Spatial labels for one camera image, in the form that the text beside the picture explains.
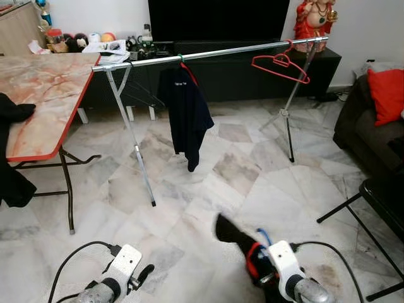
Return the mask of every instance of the stuffed toy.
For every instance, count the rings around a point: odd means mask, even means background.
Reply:
[[[78,33],[74,36],[74,38],[68,33],[65,33],[63,36],[64,41],[69,47],[69,52],[82,52],[83,49],[88,45],[88,39],[84,33]]]

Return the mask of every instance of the chair leg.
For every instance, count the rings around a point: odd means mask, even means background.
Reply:
[[[396,292],[397,290],[403,289],[404,288],[404,282],[401,282],[399,284],[396,284],[392,287],[389,287],[387,289],[381,290],[380,292],[376,292],[375,294],[372,295],[368,295],[366,297],[366,300],[368,300],[369,302],[372,302],[376,299],[379,299],[381,297],[384,297],[385,295],[389,295],[392,294],[393,292]]]
[[[348,206],[352,202],[358,200],[360,197],[361,197],[360,193],[357,193],[355,196],[353,196],[352,198],[350,198],[346,202],[342,203],[340,206],[337,206],[336,208],[331,210],[329,213],[327,213],[324,216],[322,216],[321,218],[317,219],[317,223],[321,223],[322,221],[328,219],[330,216],[334,215],[335,213],[338,213],[341,209]]]
[[[383,246],[379,243],[379,241],[377,241],[372,232],[366,227],[366,225],[362,222],[362,220],[358,217],[358,215],[352,210],[350,206],[347,206],[347,208],[349,212],[352,214],[352,216],[356,219],[356,221],[358,221],[359,225],[365,230],[365,233],[372,239],[373,243],[381,251],[383,256],[387,259],[387,261],[389,261],[390,265],[395,269],[400,278],[404,280],[404,274],[401,272],[396,263],[394,263],[393,259],[391,259],[388,253],[384,250]]]

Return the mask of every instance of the black chair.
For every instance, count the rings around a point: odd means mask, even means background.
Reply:
[[[393,177],[385,179],[368,179],[364,181],[359,187],[359,193],[348,201],[342,203],[340,206],[334,208],[326,215],[317,220],[321,223],[336,212],[343,208],[348,208],[351,214],[359,222],[360,226],[366,231],[369,237],[373,240],[375,245],[384,254],[386,259],[397,271],[400,278],[403,280],[401,283],[389,287],[385,290],[366,297],[368,301],[373,301],[385,295],[396,292],[404,288],[404,274],[397,267],[394,261],[389,257],[387,252],[378,243],[376,238],[372,235],[371,231],[364,225],[357,214],[351,209],[350,204],[363,197],[377,212],[377,214],[386,222],[389,228],[397,235],[397,237],[404,242],[404,174],[398,174]]]

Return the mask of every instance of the black cloth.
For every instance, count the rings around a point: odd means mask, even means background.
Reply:
[[[10,207],[24,207],[37,188],[23,175],[12,168],[6,159],[6,147],[10,125],[29,118],[35,104],[15,105],[5,94],[0,93],[0,203],[5,200]]]
[[[181,63],[179,68],[160,73],[157,97],[169,109],[175,153],[185,153],[188,171],[193,172],[199,164],[199,149],[205,133],[214,125],[198,81]]]
[[[266,303],[287,303],[280,292],[279,292],[279,281],[278,279],[272,279],[265,285],[259,283],[259,279],[264,278],[272,273],[276,273],[276,268],[271,264],[268,257],[265,257],[262,253],[263,246],[256,247],[253,251],[251,250],[256,240],[254,240],[249,235],[243,233],[239,230],[231,221],[229,221],[225,216],[219,214],[215,225],[216,237],[221,242],[226,243],[236,243],[240,250],[242,251],[244,257],[246,258],[247,271],[251,277],[252,283],[261,287],[264,291],[265,302]],[[250,272],[251,268],[254,268],[258,277],[254,276]]]

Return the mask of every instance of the sofa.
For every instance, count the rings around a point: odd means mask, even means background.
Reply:
[[[404,137],[404,120],[375,126],[376,108],[367,75],[357,79],[335,126],[334,142],[349,148],[373,176],[387,176],[403,168],[403,157],[391,142]]]

